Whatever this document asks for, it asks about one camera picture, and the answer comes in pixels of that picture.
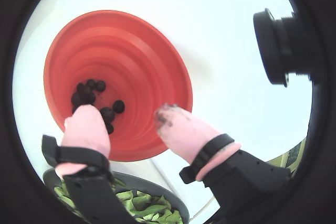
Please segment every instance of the pink glove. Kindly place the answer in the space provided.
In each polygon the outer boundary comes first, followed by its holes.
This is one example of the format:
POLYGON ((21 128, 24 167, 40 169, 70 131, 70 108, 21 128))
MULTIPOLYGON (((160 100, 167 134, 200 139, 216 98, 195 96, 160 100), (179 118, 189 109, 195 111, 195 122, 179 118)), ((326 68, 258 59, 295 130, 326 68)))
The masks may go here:
MULTIPOLYGON (((167 104, 157 110, 154 125, 167 147, 189 164, 207 142, 221 134, 190 112, 167 104)), ((238 143, 227 145, 200 170, 196 180, 201 181, 210 170, 235 154, 240 147, 238 143)))
MULTIPOLYGON (((90 148, 102 153, 105 157, 110 154, 110 138, 99 110, 91 105, 80 106, 72 117, 64 122, 65 133, 62 146, 90 148)), ((56 174, 62 178, 79 172, 86 165, 63 163, 55 168, 56 174)))

